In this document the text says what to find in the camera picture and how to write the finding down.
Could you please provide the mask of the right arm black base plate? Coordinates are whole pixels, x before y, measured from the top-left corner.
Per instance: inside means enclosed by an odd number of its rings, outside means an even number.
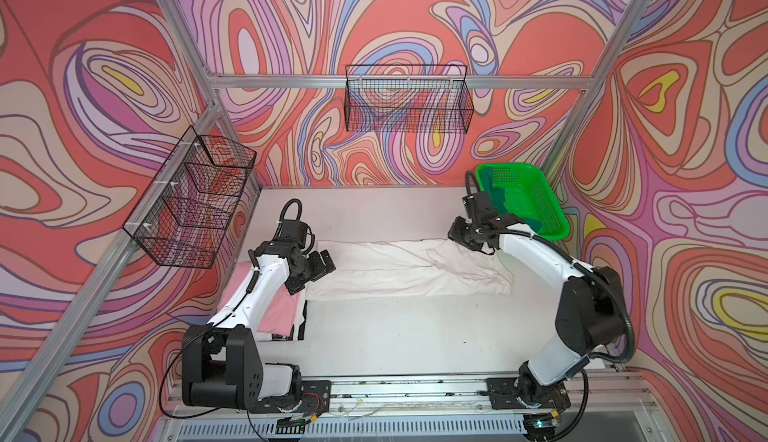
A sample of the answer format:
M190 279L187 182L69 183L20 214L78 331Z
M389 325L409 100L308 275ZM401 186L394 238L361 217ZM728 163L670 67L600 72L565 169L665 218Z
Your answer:
M524 377L488 378L486 389L494 410L541 409L564 411L571 401L563 382L542 386L535 379Z

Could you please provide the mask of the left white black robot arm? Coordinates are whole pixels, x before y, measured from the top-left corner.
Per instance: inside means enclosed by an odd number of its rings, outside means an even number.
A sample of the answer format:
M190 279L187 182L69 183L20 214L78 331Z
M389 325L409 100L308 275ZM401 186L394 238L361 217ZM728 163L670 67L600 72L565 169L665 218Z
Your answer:
M335 269L328 250L299 215L281 214L274 236L249 251L251 267L224 307L186 330L172 363L181 398L204 417L221 410L286 414L307 422L327 411L330 385L305 384L298 365L262 360L257 330L279 290L302 292Z

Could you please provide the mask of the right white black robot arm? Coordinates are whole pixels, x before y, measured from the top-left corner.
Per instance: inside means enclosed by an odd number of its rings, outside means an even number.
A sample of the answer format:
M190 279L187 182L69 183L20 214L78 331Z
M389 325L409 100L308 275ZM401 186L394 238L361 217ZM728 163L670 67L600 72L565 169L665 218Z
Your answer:
M620 275L572 257L524 219L500 214L471 171L465 174L465 190L466 216L456 217L448 238L474 252L502 252L518 259L559 294L555 335L521 364L512 385L488 393L530 409L548 404L566 408L564 382L590 361L624 364L636 353Z

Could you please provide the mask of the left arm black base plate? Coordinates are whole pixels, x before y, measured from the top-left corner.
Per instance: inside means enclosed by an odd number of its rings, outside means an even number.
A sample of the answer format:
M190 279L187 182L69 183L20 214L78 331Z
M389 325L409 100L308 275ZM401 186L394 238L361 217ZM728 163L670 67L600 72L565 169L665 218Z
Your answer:
M264 398L248 409L251 414L322 415L330 406L332 382L326 379L303 381L287 395Z

